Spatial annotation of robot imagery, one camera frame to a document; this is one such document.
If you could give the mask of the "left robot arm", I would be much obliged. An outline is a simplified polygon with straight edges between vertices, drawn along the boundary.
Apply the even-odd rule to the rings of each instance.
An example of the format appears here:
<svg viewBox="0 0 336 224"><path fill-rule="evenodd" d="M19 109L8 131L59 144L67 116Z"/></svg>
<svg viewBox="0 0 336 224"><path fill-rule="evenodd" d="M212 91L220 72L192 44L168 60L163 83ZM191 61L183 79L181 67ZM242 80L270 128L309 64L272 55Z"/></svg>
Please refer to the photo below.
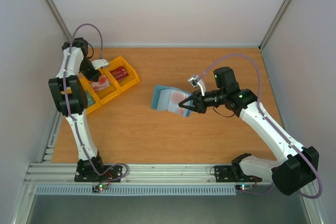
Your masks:
<svg viewBox="0 0 336 224"><path fill-rule="evenodd" d="M78 163L76 178L91 178L100 181L105 177L106 168L95 146L87 122L88 99L79 80L79 75L90 81L98 81L100 71L88 58L88 42L76 38L62 46L64 59L56 77L48 80L48 86L60 112L71 127L77 149Z"/></svg>

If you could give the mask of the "teal card holder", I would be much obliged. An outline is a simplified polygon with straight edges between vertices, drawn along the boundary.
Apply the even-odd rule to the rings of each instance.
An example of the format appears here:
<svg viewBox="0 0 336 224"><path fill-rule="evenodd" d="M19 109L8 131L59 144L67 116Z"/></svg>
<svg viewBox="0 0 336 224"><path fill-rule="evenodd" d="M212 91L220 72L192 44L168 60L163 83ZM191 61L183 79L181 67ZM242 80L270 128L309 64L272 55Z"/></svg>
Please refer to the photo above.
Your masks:
<svg viewBox="0 0 336 224"><path fill-rule="evenodd" d="M178 88L174 87L168 87L168 86L162 86L162 85L156 85L154 88L152 103L151 103L151 109L156 111L168 111L168 104L170 99L170 94L172 90L180 90ZM189 117L191 114L191 111L187 111L187 115L184 117Z"/></svg>

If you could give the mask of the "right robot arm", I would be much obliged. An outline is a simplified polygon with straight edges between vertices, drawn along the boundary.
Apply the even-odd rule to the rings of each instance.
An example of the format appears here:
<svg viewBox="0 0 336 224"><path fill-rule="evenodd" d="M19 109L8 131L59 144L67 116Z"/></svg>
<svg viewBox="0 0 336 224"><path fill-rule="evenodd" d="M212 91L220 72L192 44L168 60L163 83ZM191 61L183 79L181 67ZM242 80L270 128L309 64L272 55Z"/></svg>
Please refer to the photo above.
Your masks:
<svg viewBox="0 0 336 224"><path fill-rule="evenodd" d="M317 180L319 153L314 147L304 147L292 138L267 112L249 89L241 89L233 69L221 67L213 72L217 88L206 91L198 75L189 78L196 88L181 101L180 108L205 113L207 108L221 105L247 123L266 143L276 160L258 158L245 153L232 160L232 175L237 181L255 176L271 182L281 193L290 196L302 187Z"/></svg>

